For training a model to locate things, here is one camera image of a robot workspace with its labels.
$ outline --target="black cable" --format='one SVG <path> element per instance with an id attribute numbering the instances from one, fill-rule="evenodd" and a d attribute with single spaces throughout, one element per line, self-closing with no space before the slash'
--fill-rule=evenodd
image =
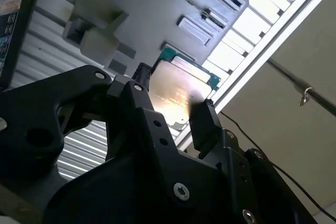
<path id="1" fill-rule="evenodd" d="M 254 142 L 244 131 L 243 129 L 239 126 L 239 124 L 233 120 L 231 117 L 229 117 L 228 115 L 226 115 L 225 113 L 223 113 L 222 111 L 220 112 L 223 116 L 225 116 L 226 118 L 228 118 L 231 122 L 233 122 L 237 128 L 240 130 L 240 132 L 247 138 L 250 140 L 251 143 L 253 143 L 257 149 L 259 149 L 265 156 L 267 156 L 265 154 L 265 152 L 256 144 L 256 142 Z M 324 213 L 326 216 L 328 216 L 331 220 L 333 220 L 334 222 L 336 222 L 336 218 L 331 215 L 330 213 L 328 213 L 327 211 L 325 211 L 314 199 L 313 197 L 310 196 L 310 194 L 295 180 L 293 179 L 288 173 L 286 173 L 283 169 L 281 169 L 279 166 L 277 166 L 276 164 L 272 163 L 271 164 L 278 169 L 281 173 L 283 173 L 285 176 L 287 176 L 305 195 L 308 199 L 311 200 L 311 202 L 322 212 Z"/>

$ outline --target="black plastic part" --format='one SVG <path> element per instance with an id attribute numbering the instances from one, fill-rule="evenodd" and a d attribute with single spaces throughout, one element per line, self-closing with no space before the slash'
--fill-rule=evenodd
<path id="1" fill-rule="evenodd" d="M 194 147 L 202 159 L 215 146 L 221 136 L 222 126 L 212 100 L 205 100 L 192 107 L 189 119 Z"/>
<path id="2" fill-rule="evenodd" d="M 259 150 L 245 153 L 250 165 L 257 193 L 259 211 L 265 223 L 317 224 L 313 216 L 280 177 L 265 155 L 256 155 Z"/>
<path id="3" fill-rule="evenodd" d="M 127 77 L 111 83 L 92 66 L 1 93 L 0 103 L 8 123 L 0 209 L 23 224 L 246 223 L 246 210 L 258 224 L 316 223 L 266 157 L 244 153 L 222 129 L 211 100 L 192 110 L 201 159 L 176 148 L 145 86 Z M 54 166 L 64 136 L 95 116 L 107 123 L 107 161 L 66 183 Z"/>
<path id="4" fill-rule="evenodd" d="M 8 124 L 0 132 L 2 176 L 40 176 L 53 167 L 64 145 L 58 108 L 106 89 L 111 78 L 105 73 L 105 79 L 97 78 L 96 72 L 101 70 L 84 66 L 0 95 L 0 115 Z"/>
<path id="5" fill-rule="evenodd" d="M 149 91 L 149 81 L 151 79 L 152 68 L 145 63 L 140 63 L 132 79 L 144 85 Z"/>

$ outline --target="ceiling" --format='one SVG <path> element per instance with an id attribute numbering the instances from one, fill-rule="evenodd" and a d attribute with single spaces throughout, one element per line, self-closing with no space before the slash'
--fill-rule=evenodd
<path id="1" fill-rule="evenodd" d="M 323 0 L 273 55 L 273 60 L 336 101 L 336 6 Z M 301 95 L 265 64 L 223 109 L 322 206 L 336 202 L 336 118 Z M 219 115 L 244 150 L 253 147 L 238 128 Z M 292 183 L 292 190 L 312 214 L 318 209 Z"/>

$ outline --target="hex bolt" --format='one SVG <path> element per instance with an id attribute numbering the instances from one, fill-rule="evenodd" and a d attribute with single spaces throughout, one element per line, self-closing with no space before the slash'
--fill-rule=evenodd
<path id="1" fill-rule="evenodd" d="M 176 183 L 174 185 L 174 194 L 181 201 L 188 201 L 190 198 L 188 188 L 181 183 Z"/>
<path id="2" fill-rule="evenodd" d="M 257 156 L 258 158 L 260 158 L 260 159 L 263 159 L 263 158 L 264 158 L 263 155 L 262 155 L 260 152 L 258 152 L 258 151 L 254 151 L 254 154 L 256 154 L 256 156 Z"/>
<path id="3" fill-rule="evenodd" d="M 0 118 L 0 131 L 3 131 L 4 129 L 7 128 L 7 122 L 5 119 Z"/>
<path id="4" fill-rule="evenodd" d="M 257 224 L 256 218 L 249 210 L 243 210 L 243 217 L 247 224 Z"/>
<path id="5" fill-rule="evenodd" d="M 229 137 L 235 138 L 235 134 L 233 134 L 231 131 L 227 131 L 226 133 Z"/>
<path id="6" fill-rule="evenodd" d="M 105 79 L 105 76 L 102 73 L 100 73 L 100 72 L 96 72 L 94 75 L 96 77 L 98 77 L 99 79 Z"/>
<path id="7" fill-rule="evenodd" d="M 142 88 L 140 85 L 138 85 L 138 84 L 134 84 L 134 88 L 135 88 L 136 90 L 139 90 L 139 91 L 142 91 L 142 90 L 143 90 L 143 88 Z"/>

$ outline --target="hole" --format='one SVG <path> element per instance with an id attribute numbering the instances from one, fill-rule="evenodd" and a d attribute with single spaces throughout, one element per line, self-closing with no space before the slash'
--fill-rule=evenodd
<path id="1" fill-rule="evenodd" d="M 157 127 L 161 127 L 161 123 L 159 121 L 154 121 L 154 124 L 157 126 Z"/>
<path id="2" fill-rule="evenodd" d="M 167 146 L 168 145 L 168 141 L 164 138 L 160 138 L 160 143 L 164 146 Z"/>
<path id="3" fill-rule="evenodd" d="M 134 88 L 135 88 L 136 90 L 139 90 L 139 91 L 142 91 L 142 90 L 143 90 L 143 88 L 142 88 L 140 85 L 138 85 L 138 84 L 134 84 Z"/>
<path id="4" fill-rule="evenodd" d="M 187 193 L 184 190 L 184 188 L 182 186 L 179 186 L 177 189 L 178 193 L 181 194 L 182 196 L 185 196 Z"/>
<path id="5" fill-rule="evenodd" d="M 28 131 L 26 140 L 34 147 L 47 147 L 52 144 L 54 137 L 48 130 L 32 129 Z"/>
<path id="6" fill-rule="evenodd" d="M 247 178 L 245 176 L 241 175 L 240 178 L 242 179 L 242 181 L 247 182 Z"/>

